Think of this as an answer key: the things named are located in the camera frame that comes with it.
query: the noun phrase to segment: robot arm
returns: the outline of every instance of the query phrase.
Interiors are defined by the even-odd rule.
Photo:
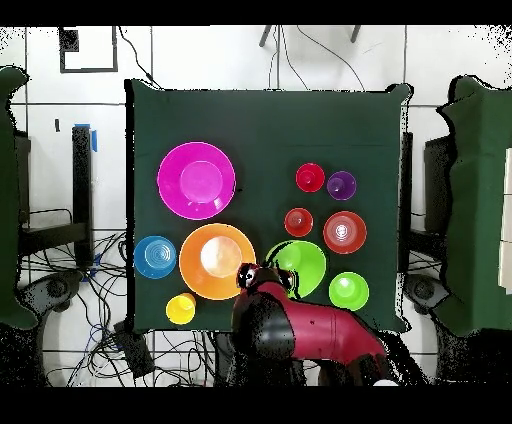
[[[352,312],[290,299],[293,284],[275,268],[242,265],[238,284],[232,317],[237,350],[274,360],[334,361],[356,384],[389,378],[382,342]]]

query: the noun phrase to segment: green bowl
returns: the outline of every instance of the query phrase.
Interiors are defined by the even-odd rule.
[[[289,240],[288,246],[280,250],[274,258],[279,262],[279,268],[297,271],[299,274],[299,295],[306,297],[315,290],[325,275],[327,267],[325,255],[316,244],[304,240]],[[272,251],[283,243],[276,244],[267,253],[267,259]]]
[[[361,309],[370,296],[368,283],[355,272],[342,272],[329,285],[329,299],[338,308]]]

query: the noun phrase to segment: green cup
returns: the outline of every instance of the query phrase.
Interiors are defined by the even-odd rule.
[[[329,299],[338,308],[361,309],[370,296],[368,283],[355,272],[342,272],[329,285]]]

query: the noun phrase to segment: metal stand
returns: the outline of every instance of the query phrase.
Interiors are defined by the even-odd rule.
[[[272,28],[272,25],[265,25],[265,29],[263,30],[263,34],[261,35],[261,39],[260,39],[260,44],[259,44],[260,47],[263,47],[265,45],[265,42],[267,41],[267,37],[268,37],[268,34],[270,33],[271,28]],[[352,36],[350,37],[350,41],[352,43],[356,42],[360,29],[361,29],[361,25],[354,26],[354,30],[352,31]]]
[[[18,163],[20,182],[20,223],[28,221],[28,152],[30,140],[18,133]],[[28,256],[44,249],[75,243],[75,258],[79,268],[93,263],[91,148],[89,129],[72,129],[73,142],[73,223],[47,228],[23,228],[20,232],[20,254]]]

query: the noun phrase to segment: orange bowl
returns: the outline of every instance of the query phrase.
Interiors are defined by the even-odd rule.
[[[194,230],[179,256],[185,284],[210,300],[230,299],[240,293],[236,273],[242,262],[256,262],[254,249],[244,233],[227,224],[208,224]]]

